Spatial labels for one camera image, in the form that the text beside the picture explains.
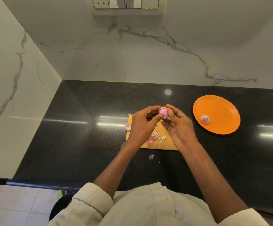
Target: white shirt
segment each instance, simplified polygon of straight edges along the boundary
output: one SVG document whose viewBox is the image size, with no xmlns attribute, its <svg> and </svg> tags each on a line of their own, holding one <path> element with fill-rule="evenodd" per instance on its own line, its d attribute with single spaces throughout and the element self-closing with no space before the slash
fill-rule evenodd
<svg viewBox="0 0 273 226">
<path fill-rule="evenodd" d="M 117 191 L 112 199 L 93 183 L 85 184 L 69 206 L 48 226 L 164 226 L 217 225 L 208 205 L 199 198 L 176 193 L 160 182 Z M 268 226 L 254 210 L 246 209 L 224 219 L 220 226 Z"/>
</svg>

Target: power socket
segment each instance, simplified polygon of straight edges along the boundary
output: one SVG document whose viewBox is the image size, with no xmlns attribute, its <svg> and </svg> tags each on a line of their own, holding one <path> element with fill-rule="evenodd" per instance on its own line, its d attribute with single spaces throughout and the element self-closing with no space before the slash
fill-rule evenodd
<svg viewBox="0 0 273 226">
<path fill-rule="evenodd" d="M 95 9 L 109 9 L 108 0 L 93 0 Z"/>
</svg>

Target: kitchen counter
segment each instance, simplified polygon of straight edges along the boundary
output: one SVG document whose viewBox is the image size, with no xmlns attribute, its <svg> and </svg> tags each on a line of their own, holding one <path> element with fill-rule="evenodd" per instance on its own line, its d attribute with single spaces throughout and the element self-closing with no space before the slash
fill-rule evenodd
<svg viewBox="0 0 273 226">
<path fill-rule="evenodd" d="M 197 123 L 192 107 L 203 95 L 236 106 L 241 117 L 236 132 L 217 135 Z M 7 184 L 78 190 L 116 156 L 129 114 L 167 103 L 193 120 L 199 142 L 246 204 L 273 209 L 273 89 L 64 80 Z M 203 198 L 178 151 L 140 149 L 118 190 L 154 182 Z"/>
</svg>

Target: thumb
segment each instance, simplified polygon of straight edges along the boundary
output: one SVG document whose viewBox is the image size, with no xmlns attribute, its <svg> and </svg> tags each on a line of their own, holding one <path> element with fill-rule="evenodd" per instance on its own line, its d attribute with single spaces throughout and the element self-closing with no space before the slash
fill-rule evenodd
<svg viewBox="0 0 273 226">
<path fill-rule="evenodd" d="M 164 116 L 164 114 L 157 114 L 154 118 L 152 118 L 151 121 L 149 121 L 154 127 L 157 125 L 157 123 L 161 120 L 161 118 Z"/>
<path fill-rule="evenodd" d="M 170 121 L 172 121 L 174 124 L 176 124 L 177 122 L 179 122 L 179 118 L 174 114 L 174 112 L 172 111 L 172 109 L 168 110 L 168 115 L 169 115 Z"/>
</svg>

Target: hand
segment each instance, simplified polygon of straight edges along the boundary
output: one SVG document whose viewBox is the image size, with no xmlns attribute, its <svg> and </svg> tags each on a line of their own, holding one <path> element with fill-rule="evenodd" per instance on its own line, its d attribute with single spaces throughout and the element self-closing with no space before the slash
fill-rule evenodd
<svg viewBox="0 0 273 226">
<path fill-rule="evenodd" d="M 133 144 L 137 149 L 139 149 L 143 143 L 149 139 L 155 126 L 164 116 L 163 114 L 158 114 L 158 109 L 160 107 L 161 106 L 159 105 L 148 106 L 147 108 L 133 114 L 127 142 Z"/>
<path fill-rule="evenodd" d="M 190 145 L 197 143 L 197 138 L 194 132 L 193 124 L 182 111 L 173 105 L 166 105 L 169 119 L 162 121 L 162 125 L 170 133 L 174 145 L 181 153 L 190 148 Z"/>
</svg>

